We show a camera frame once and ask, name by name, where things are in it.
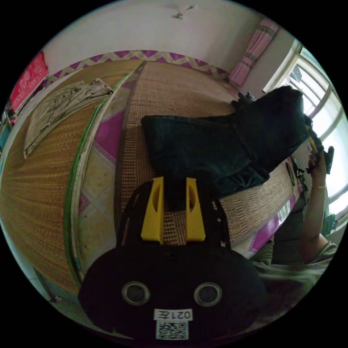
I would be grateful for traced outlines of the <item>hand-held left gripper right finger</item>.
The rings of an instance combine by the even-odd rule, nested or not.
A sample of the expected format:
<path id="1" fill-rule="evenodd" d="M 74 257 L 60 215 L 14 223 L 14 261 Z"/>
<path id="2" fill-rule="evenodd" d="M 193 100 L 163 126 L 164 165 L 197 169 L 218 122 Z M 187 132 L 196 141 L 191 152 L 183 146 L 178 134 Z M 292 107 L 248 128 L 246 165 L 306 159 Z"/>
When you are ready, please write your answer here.
<path id="1" fill-rule="evenodd" d="M 186 178 L 186 243 L 206 238 L 196 179 Z"/>

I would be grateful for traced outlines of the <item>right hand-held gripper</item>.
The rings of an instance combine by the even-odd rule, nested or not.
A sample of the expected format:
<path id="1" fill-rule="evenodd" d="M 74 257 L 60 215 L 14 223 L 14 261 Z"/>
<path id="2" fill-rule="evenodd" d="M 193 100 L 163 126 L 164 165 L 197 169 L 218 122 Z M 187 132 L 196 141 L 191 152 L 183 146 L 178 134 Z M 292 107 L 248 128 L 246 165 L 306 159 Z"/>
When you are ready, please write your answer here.
<path id="1" fill-rule="evenodd" d="M 308 139 L 311 145 L 312 153 L 316 155 L 317 158 L 320 157 L 321 153 L 324 154 L 325 164 L 326 164 L 326 173 L 330 175 L 334 153 L 335 153 L 334 147 L 329 146 L 327 151 L 324 150 L 322 141 L 317 136 L 317 134 L 313 131 L 311 123 L 306 124 L 306 131 L 307 131 Z"/>

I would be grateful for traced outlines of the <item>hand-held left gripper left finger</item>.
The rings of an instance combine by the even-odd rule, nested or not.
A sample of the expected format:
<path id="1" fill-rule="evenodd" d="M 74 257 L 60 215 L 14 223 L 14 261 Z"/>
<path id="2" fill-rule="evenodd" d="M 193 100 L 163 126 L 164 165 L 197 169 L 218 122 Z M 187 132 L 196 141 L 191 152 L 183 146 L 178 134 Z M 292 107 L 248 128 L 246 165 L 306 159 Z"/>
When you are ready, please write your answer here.
<path id="1" fill-rule="evenodd" d="M 152 180 L 145 210 L 141 238 L 143 241 L 163 244 L 164 231 L 164 178 Z"/>

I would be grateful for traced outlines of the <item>person's right hand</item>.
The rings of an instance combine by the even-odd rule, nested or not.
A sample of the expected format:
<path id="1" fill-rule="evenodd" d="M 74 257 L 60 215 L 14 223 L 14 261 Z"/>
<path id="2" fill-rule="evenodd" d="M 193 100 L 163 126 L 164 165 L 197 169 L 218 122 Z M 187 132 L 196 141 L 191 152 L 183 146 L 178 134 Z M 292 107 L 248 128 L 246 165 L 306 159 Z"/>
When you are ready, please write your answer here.
<path id="1" fill-rule="evenodd" d="M 313 187 L 325 187 L 326 185 L 326 162 L 324 152 L 309 155 L 308 166 L 312 169 L 310 175 L 312 177 Z"/>

